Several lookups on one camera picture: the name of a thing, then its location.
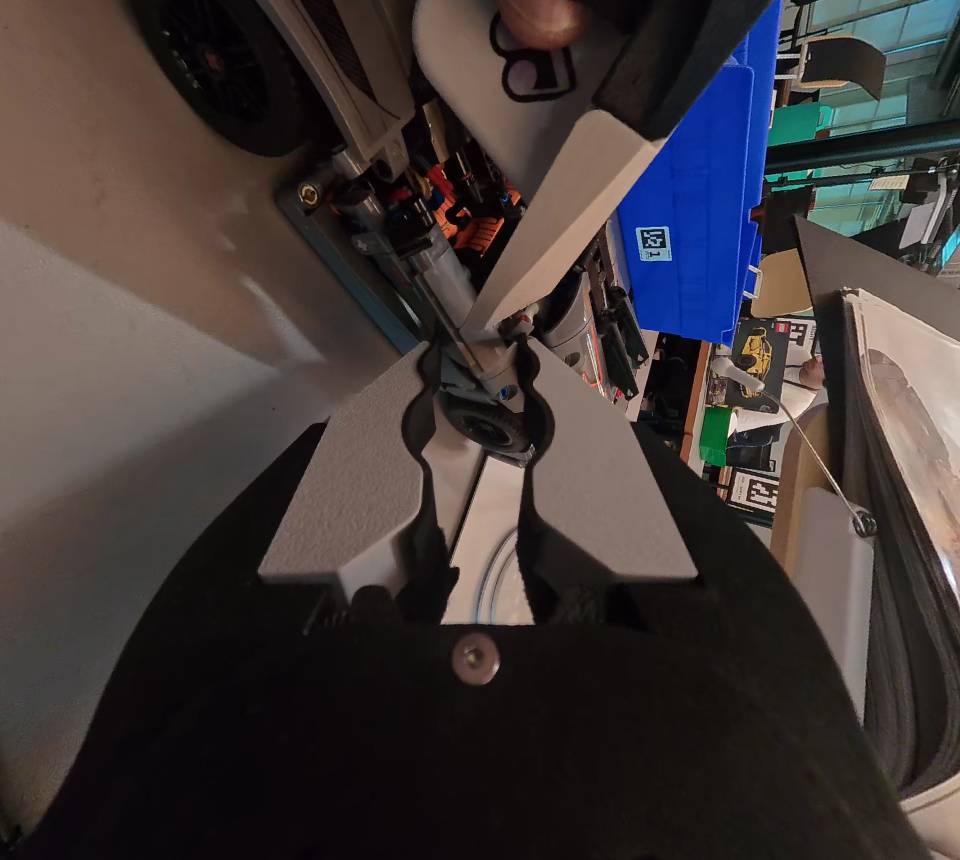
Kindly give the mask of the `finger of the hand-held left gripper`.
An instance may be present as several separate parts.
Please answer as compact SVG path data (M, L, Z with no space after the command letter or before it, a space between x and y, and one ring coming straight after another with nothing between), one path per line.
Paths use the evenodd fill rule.
M503 320L550 294L665 144L605 110L584 113L480 291L463 337L496 334Z

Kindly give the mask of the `green plastic bin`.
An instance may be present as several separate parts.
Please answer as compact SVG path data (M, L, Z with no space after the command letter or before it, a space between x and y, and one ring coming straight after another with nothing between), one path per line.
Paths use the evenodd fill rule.
M730 437L737 432L738 412L728 406L704 408L699 437L699 454L706 466L723 469L727 465Z

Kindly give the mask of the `blue plastic storage bin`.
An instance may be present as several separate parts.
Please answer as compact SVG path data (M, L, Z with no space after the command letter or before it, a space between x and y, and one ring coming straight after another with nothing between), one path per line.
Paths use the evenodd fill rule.
M641 328L728 345L761 254L762 199L784 0L720 68L617 218Z

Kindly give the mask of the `grey lego car model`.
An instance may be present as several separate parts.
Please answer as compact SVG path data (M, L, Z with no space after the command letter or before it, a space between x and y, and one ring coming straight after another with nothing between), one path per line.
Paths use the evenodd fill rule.
M607 221L524 312L462 327L527 197L428 84L415 0L127 0L153 58L235 147L318 163L277 203L400 353L440 345L439 403L463 436L520 466L515 338L532 333L606 401L640 398L649 360Z

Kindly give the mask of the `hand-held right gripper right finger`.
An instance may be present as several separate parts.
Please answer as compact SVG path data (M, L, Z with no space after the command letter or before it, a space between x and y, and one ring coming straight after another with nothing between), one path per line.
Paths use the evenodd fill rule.
M696 581L626 415L537 339L519 342L515 363L534 449L515 550L533 621L601 619L614 589Z

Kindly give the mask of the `lego instruction booklet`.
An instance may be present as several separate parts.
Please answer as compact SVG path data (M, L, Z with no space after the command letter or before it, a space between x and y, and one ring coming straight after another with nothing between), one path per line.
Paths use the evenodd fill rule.
M908 806L958 788L958 290L793 220L825 364L831 458L875 525L865 726Z

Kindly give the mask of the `person's left hand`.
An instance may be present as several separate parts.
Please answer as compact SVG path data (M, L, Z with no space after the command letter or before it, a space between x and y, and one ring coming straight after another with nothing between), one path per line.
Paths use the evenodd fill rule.
M554 51L569 47L592 23L590 12L574 0L495 0L504 25L526 48Z

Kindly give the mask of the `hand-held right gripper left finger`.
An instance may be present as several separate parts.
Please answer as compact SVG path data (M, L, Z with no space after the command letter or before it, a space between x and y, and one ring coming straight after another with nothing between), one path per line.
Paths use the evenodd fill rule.
M437 341L424 341L333 413L259 567L273 585L320 585L347 606L364 588L413 622L442 620L447 540L424 456L436 433Z

